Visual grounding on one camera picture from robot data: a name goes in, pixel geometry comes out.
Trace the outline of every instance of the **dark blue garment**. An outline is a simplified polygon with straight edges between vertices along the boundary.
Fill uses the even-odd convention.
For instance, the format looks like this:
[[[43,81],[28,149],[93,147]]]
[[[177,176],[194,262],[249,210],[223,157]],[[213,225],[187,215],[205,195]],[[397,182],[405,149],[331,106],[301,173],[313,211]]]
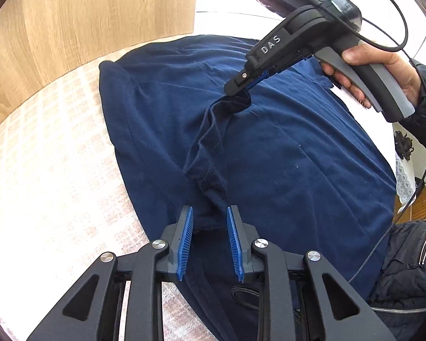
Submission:
[[[252,340],[257,313],[237,284],[226,207],[285,251],[319,250],[349,279],[393,216],[390,166],[330,90],[315,59],[235,97],[226,81],[255,40],[186,37],[100,65],[99,89],[118,165],[150,238],[182,205],[195,233],[180,290],[219,340]],[[387,240],[352,282],[368,296]]]

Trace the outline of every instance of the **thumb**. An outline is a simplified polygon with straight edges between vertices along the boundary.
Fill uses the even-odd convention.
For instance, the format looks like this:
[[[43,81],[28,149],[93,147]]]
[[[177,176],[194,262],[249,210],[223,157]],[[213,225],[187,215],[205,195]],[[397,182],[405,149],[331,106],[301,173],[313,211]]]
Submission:
[[[379,50],[365,42],[360,42],[358,46],[351,47],[343,52],[343,59],[351,65],[365,65],[383,63],[393,65],[400,56],[396,53]]]

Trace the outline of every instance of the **black jacket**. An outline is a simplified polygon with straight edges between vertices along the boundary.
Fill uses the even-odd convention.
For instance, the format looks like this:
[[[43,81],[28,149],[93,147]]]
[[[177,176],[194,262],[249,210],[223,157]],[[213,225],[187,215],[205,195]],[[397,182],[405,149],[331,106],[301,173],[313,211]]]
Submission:
[[[426,66],[417,63],[426,83]],[[415,114],[401,124],[426,147],[426,90]],[[368,303],[398,341],[426,341],[426,220],[398,224],[390,233],[382,271]]]

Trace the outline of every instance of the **wooden panel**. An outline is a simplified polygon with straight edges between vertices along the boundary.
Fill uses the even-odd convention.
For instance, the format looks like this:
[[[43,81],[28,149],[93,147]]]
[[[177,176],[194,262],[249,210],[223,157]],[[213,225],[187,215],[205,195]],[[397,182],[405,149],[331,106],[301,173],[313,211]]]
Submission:
[[[192,33],[195,0],[7,0],[0,9],[0,123],[72,69]]]
[[[399,197],[396,195],[394,200],[393,221],[399,216],[399,208],[401,208],[401,202],[399,201]],[[398,220],[398,224],[409,221],[418,221],[420,219],[426,219],[426,186],[423,187],[415,202],[407,208],[405,213]]]

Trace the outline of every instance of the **gray trigger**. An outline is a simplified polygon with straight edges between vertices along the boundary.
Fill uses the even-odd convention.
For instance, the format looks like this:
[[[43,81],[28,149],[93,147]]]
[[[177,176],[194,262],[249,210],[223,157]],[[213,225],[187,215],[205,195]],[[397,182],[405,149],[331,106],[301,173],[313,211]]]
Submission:
[[[341,56],[339,56],[336,51],[334,51],[331,47],[327,46],[317,51],[314,54],[314,56],[320,61],[330,64],[337,71],[341,72],[346,77],[348,77],[355,86],[357,86],[358,88],[360,88],[360,90],[363,91],[364,95],[369,100],[369,102],[374,107],[374,109],[376,109],[377,112],[382,111],[380,104],[376,101],[374,95],[371,93],[369,88],[364,84],[364,82],[360,79],[360,77],[353,71],[353,69],[350,68],[349,65],[347,65],[344,62],[343,58],[341,58]]]

